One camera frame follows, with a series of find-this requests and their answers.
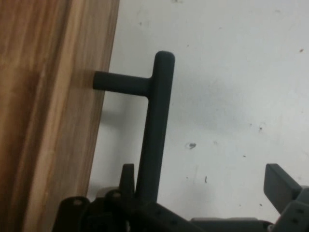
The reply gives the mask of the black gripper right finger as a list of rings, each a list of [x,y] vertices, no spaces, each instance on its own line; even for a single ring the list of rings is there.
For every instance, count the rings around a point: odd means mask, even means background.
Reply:
[[[268,232],[309,230],[309,188],[300,186],[278,164],[266,165],[264,194],[280,214]]]

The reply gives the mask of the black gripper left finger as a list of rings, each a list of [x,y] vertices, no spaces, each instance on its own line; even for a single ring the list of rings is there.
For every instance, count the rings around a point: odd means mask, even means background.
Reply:
[[[60,203],[54,232],[198,232],[200,228],[175,213],[135,198],[134,166],[125,164],[120,184],[90,202],[70,197]]]

